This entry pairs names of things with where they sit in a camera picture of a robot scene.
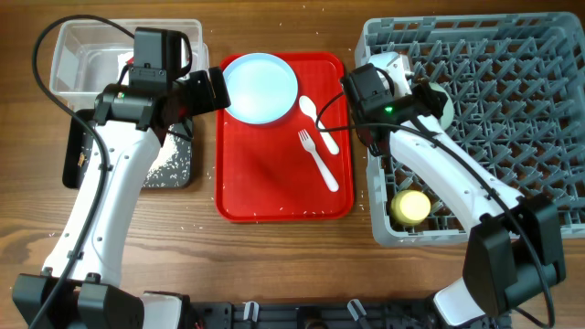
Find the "white plastic spoon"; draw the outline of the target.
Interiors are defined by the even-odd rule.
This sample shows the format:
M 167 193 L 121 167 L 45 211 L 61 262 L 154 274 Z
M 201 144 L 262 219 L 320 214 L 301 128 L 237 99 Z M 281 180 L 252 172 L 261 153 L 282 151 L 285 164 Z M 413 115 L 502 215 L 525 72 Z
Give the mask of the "white plastic spoon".
M 317 109 L 314 102 L 305 95 L 299 98 L 299 106 L 303 114 L 310 117 L 314 122 L 317 119 Z M 321 137 L 330 154 L 337 155 L 340 152 L 339 146 L 329 132 L 321 132 Z

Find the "mint green bowl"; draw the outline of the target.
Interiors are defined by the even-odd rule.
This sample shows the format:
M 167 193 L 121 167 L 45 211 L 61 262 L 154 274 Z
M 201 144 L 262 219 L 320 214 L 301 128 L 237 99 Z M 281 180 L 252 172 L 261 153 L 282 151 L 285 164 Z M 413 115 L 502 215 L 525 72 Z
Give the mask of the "mint green bowl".
M 438 83 L 430 82 L 429 83 L 432 90 L 438 92 L 440 96 L 444 96 L 446 98 L 445 104 L 442 110 L 442 116 L 439 119 L 439 123 L 441 128 L 446 131 L 452 124 L 454 120 L 454 106 L 449 93 Z

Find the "light blue round plate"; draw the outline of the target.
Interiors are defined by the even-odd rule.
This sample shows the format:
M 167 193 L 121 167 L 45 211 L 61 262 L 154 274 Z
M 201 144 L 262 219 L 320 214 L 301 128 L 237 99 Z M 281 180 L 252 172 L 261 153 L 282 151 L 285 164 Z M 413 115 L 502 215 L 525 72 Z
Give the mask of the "light blue round plate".
M 299 83 L 292 67 L 267 53 L 250 53 L 223 70 L 231 104 L 228 114 L 239 122 L 262 125 L 280 120 L 296 103 Z

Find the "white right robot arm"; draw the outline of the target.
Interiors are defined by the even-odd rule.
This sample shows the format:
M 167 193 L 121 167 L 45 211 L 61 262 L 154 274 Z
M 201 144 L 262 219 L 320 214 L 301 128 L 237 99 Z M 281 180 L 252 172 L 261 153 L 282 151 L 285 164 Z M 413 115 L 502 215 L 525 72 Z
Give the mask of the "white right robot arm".
M 374 155 L 418 175 L 468 235 L 461 279 L 432 298 L 450 326 L 498 317 L 541 294 L 555 323 L 551 288 L 566 278 L 558 211 L 543 194 L 523 196 L 458 146 L 441 127 L 452 107 L 435 83 L 403 69 L 359 67 L 341 79 L 356 132 Z

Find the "yellow plastic cup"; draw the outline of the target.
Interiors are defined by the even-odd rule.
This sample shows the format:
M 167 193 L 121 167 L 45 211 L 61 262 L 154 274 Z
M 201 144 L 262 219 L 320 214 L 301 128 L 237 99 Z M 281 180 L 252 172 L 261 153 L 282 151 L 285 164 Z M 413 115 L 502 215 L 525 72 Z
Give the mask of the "yellow plastic cup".
M 390 213 L 401 225 L 416 226 L 431 212 L 429 198 L 417 190 L 398 192 L 391 200 Z

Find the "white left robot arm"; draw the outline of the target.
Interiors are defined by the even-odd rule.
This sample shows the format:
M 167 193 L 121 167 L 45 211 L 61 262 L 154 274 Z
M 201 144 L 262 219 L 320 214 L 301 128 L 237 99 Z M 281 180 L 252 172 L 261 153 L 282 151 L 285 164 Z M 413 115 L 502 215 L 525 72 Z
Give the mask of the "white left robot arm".
M 139 27 L 133 61 L 81 120 L 92 154 L 68 223 L 38 275 L 13 301 L 31 328 L 193 328 L 185 294 L 120 287 L 122 252 L 144 180 L 170 128 L 230 104 L 219 68 L 193 71 L 185 33 Z

